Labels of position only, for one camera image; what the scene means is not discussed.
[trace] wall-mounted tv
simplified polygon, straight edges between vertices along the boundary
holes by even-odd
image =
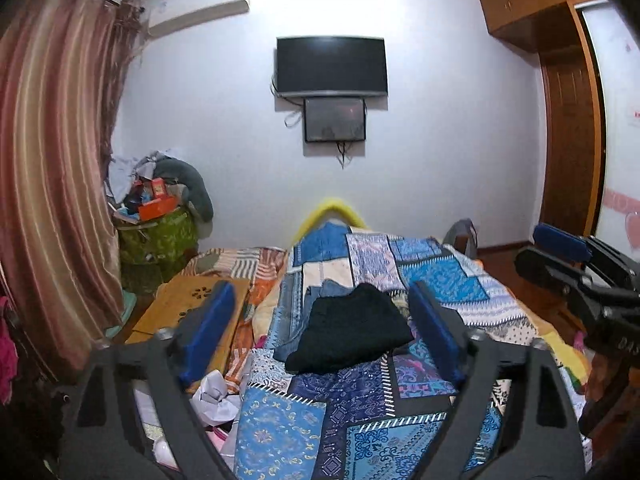
[[[275,86],[282,97],[385,96],[385,40],[278,38]]]

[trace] green bag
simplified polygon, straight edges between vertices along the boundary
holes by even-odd
[[[158,264],[180,259],[197,245],[198,232],[190,213],[179,207],[139,225],[117,225],[123,264]]]

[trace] air conditioner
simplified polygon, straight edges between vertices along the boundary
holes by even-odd
[[[160,38],[176,30],[249,12],[249,0],[163,0],[149,12],[148,31]]]

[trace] flat screen tv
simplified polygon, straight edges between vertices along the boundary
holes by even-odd
[[[311,97],[305,99],[306,142],[355,142],[365,140],[364,99]]]
[[[282,97],[387,95],[385,40],[278,38],[275,86]]]

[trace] cable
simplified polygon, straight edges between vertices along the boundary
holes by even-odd
[[[296,126],[296,124],[298,124],[301,120],[302,120],[302,114],[303,111],[302,110],[294,110],[291,113],[287,114],[287,116],[284,118],[284,125],[287,128],[293,128],[294,126]],[[289,122],[289,119],[292,117],[298,117],[295,121],[293,121],[292,123]]]
[[[283,97],[283,96],[279,96],[278,95],[278,89],[276,88],[276,84],[273,81],[273,77],[271,78],[271,94],[276,98],[276,99],[284,99],[287,103],[292,104],[294,106],[297,106],[299,109],[298,110],[294,110],[291,113],[287,114],[287,116],[284,118],[284,125],[287,128],[293,128],[295,127],[301,120],[302,120],[302,116],[305,113],[305,107],[302,103],[297,103],[295,101],[292,101],[289,98]],[[293,121],[292,123],[290,122],[291,118],[293,117],[297,117],[297,119],[295,121]]]
[[[271,94],[273,94],[273,96],[276,99],[284,99],[289,104],[292,104],[292,105],[300,107],[300,108],[304,107],[304,105],[302,103],[297,103],[295,101],[292,101],[288,97],[284,97],[284,96],[278,95],[278,89],[276,88],[276,83],[273,81],[273,77],[271,78]]]
[[[336,155],[335,158],[338,159],[338,162],[340,162],[341,168],[344,169],[351,163],[351,159],[353,158],[352,156],[349,156],[349,150],[353,146],[353,142],[350,142],[349,145],[347,146],[346,142],[337,141],[335,143],[335,146],[336,148],[338,148],[338,153],[340,153],[340,156]]]

